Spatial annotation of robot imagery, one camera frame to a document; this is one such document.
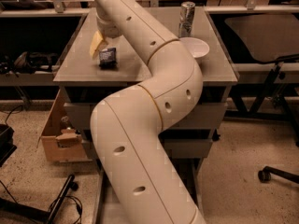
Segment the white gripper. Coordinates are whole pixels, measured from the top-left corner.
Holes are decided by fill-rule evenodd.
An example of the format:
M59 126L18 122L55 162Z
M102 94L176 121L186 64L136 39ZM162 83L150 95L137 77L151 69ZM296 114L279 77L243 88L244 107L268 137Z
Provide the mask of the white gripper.
M99 31L94 33L90 45L90 56L92 59L95 59L98 56L99 51L107 46L106 37L116 38L121 36L120 29L104 10L96 10L96 21Z

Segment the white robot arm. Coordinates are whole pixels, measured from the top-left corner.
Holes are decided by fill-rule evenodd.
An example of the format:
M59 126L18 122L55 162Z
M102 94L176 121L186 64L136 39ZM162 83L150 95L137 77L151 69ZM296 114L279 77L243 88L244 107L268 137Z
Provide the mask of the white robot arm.
M131 224L206 224L159 133L185 118L203 89L197 61L135 0L95 0L151 72L93 110L96 153Z

